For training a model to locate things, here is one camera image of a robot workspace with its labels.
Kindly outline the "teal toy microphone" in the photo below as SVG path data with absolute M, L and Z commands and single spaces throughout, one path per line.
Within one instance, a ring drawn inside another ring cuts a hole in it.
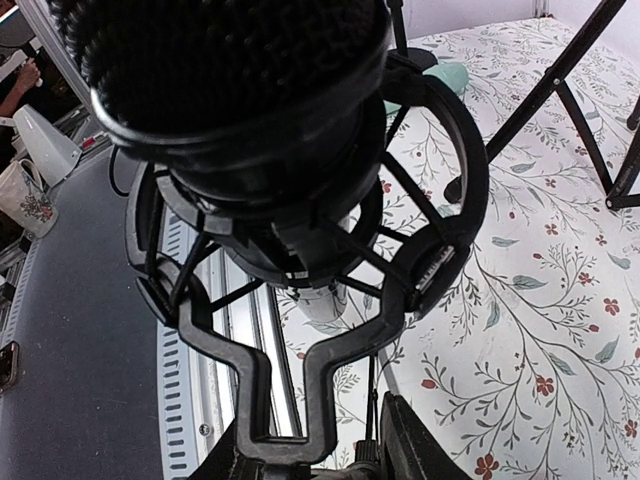
M 423 75 L 439 79 L 458 96 L 464 94 L 470 81 L 467 68 L 459 62 L 438 63 L 425 69 Z

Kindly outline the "black tripod shock-mount stand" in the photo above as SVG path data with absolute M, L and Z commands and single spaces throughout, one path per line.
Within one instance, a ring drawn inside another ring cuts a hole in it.
M 463 269 L 485 218 L 485 145 L 441 80 L 373 44 L 356 59 L 315 56 L 278 109 L 243 122 L 172 133 L 102 122 L 141 166 L 127 211 L 138 288 L 168 328 L 237 376 L 235 417 L 197 479 L 313 479 L 336 447 L 333 377 L 396 340 Z M 445 217 L 388 152 L 386 101 L 430 110 L 461 166 L 461 209 Z M 260 349 L 213 328 L 216 312 L 262 286 L 296 299 L 341 288 L 378 300 L 376 316 L 313 344 L 303 361 L 307 433 L 270 432 L 272 369 Z

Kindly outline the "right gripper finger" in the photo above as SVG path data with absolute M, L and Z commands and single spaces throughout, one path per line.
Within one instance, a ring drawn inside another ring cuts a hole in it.
M 520 390 L 416 390 L 402 396 L 414 423 L 472 479 L 530 477 L 530 394 Z

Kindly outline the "black round-base mic stand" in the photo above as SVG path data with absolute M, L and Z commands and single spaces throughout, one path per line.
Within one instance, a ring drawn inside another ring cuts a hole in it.
M 433 53 L 414 47 L 408 47 L 405 54 L 398 49 L 390 50 L 388 59 L 398 68 L 406 68 L 420 74 L 438 64 L 438 59 Z

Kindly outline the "black microphone orange end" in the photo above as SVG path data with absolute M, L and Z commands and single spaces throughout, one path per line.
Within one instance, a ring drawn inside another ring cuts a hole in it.
M 143 163 L 136 204 L 148 305 L 169 207 L 254 279 L 316 289 L 361 256 L 324 232 L 374 189 L 389 13 L 380 1 L 52 1 L 55 27 L 114 143 Z

